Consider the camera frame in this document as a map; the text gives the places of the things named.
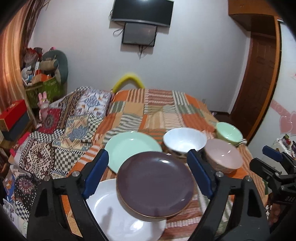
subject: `curtain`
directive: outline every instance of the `curtain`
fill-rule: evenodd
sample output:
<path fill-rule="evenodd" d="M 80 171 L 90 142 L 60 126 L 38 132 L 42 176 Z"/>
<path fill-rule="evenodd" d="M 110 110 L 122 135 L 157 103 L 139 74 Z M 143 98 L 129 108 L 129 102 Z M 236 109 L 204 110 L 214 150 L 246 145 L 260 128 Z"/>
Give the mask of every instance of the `curtain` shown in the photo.
<path fill-rule="evenodd" d="M 44 0 L 29 0 L 0 35 L 0 113 L 13 101 L 24 99 L 30 119 L 35 120 L 22 83 L 21 67 L 43 6 Z"/>

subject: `patchwork blanket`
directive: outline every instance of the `patchwork blanket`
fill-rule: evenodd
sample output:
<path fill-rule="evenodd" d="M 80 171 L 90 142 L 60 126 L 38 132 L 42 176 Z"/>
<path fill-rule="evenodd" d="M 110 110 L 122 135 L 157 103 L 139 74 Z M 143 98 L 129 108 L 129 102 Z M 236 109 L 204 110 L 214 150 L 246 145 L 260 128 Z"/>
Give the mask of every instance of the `patchwork blanket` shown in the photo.
<path fill-rule="evenodd" d="M 125 131 L 146 133 L 157 140 L 163 150 L 167 152 L 163 144 L 163 135 L 168 130 L 186 126 L 203 131 L 208 138 L 214 138 L 216 123 L 217 120 L 211 115 L 205 104 L 179 91 L 138 89 L 118 92 L 110 104 L 107 117 L 94 134 L 92 147 L 81 156 L 70 173 L 75 170 L 80 171 L 87 162 L 93 160 L 101 148 L 104 148 L 108 140 L 118 133 Z M 245 175 L 252 176 L 263 198 L 265 186 L 261 178 L 249 169 L 252 159 L 250 152 L 245 145 L 240 145 L 238 150 L 243 157 L 244 164 L 242 168 L 231 175 L 235 178 L 243 178 Z M 107 167 L 101 180 L 115 177 L 116 174 Z M 67 197 L 63 196 L 62 199 L 71 230 L 80 235 Z M 196 185 L 191 202 L 185 210 L 167 220 L 165 231 L 160 240 L 188 240 L 208 203 L 209 200 L 201 194 Z M 232 201 L 229 198 L 218 232 L 223 232 L 225 229 L 231 207 Z"/>
<path fill-rule="evenodd" d="M 31 133 L 15 153 L 16 167 L 5 180 L 9 193 L 6 210 L 27 221 L 36 187 L 45 175 L 66 177 L 91 147 L 93 136 L 106 115 L 112 94 L 81 87 L 52 103 L 42 127 Z"/>

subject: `metal screw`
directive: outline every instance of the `metal screw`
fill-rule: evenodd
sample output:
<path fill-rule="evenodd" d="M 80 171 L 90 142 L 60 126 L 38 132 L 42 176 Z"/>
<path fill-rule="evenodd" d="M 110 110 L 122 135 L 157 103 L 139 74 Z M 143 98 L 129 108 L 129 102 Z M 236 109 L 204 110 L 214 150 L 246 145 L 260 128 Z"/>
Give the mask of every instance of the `metal screw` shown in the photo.
<path fill-rule="evenodd" d="M 223 176 L 224 176 L 224 173 L 221 172 L 221 171 L 217 171 L 217 172 L 216 172 L 216 176 L 217 176 L 217 177 L 223 177 Z"/>
<path fill-rule="evenodd" d="M 79 174 L 80 174 L 80 171 L 73 171 L 72 172 L 72 176 L 74 176 L 74 177 L 78 177 Z"/>
<path fill-rule="evenodd" d="M 245 176 L 244 177 L 248 182 L 251 182 L 253 179 L 250 176 Z"/>
<path fill-rule="evenodd" d="M 49 180 L 50 180 L 50 176 L 45 176 L 45 177 L 43 178 L 43 180 L 46 181 L 46 182 L 49 181 Z"/>

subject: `wall-mounted monitor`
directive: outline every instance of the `wall-mounted monitor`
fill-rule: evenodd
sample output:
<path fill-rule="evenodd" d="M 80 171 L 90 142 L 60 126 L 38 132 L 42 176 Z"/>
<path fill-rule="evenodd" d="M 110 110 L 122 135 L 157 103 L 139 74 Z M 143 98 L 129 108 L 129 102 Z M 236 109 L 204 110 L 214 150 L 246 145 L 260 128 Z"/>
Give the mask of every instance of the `wall-mounted monitor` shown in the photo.
<path fill-rule="evenodd" d="M 122 43 L 153 47 L 157 26 L 145 23 L 125 23 Z"/>
<path fill-rule="evenodd" d="M 115 0 L 111 20 L 169 27 L 173 5 L 170 0 Z"/>

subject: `striped blanket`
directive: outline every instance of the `striped blanket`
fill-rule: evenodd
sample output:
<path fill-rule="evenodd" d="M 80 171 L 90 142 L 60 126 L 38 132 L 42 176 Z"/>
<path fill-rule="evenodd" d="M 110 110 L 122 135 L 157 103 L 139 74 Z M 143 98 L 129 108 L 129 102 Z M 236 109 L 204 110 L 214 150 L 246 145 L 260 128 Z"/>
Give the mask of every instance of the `striped blanket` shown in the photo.
<path fill-rule="evenodd" d="M 167 151 L 162 138 L 168 130 L 186 126 L 204 131 L 208 138 L 214 138 L 216 123 L 217 120 L 208 111 L 206 105 L 185 93 L 154 89 L 118 92 L 110 104 L 108 116 L 101 122 L 95 132 L 92 147 L 74 165 L 71 172 L 80 171 L 87 162 L 93 160 L 101 148 L 104 148 L 108 140 L 118 133 L 125 131 L 146 133 L 157 140 L 164 151 Z M 252 176 L 260 196 L 263 198 L 264 184 L 261 178 L 249 169 L 249 163 L 252 159 L 250 152 L 245 145 L 240 145 L 238 150 L 243 157 L 244 164 L 231 176 L 235 178 L 243 178 L 245 175 Z M 116 174 L 107 167 L 101 180 L 115 177 Z M 72 232 L 81 235 L 67 197 L 63 196 L 62 199 Z M 165 231 L 160 240 L 188 240 L 205 212 L 208 203 L 209 200 L 201 194 L 196 185 L 191 202 L 185 210 L 167 220 Z M 225 229 L 231 207 L 232 201 L 229 198 L 218 232 Z"/>

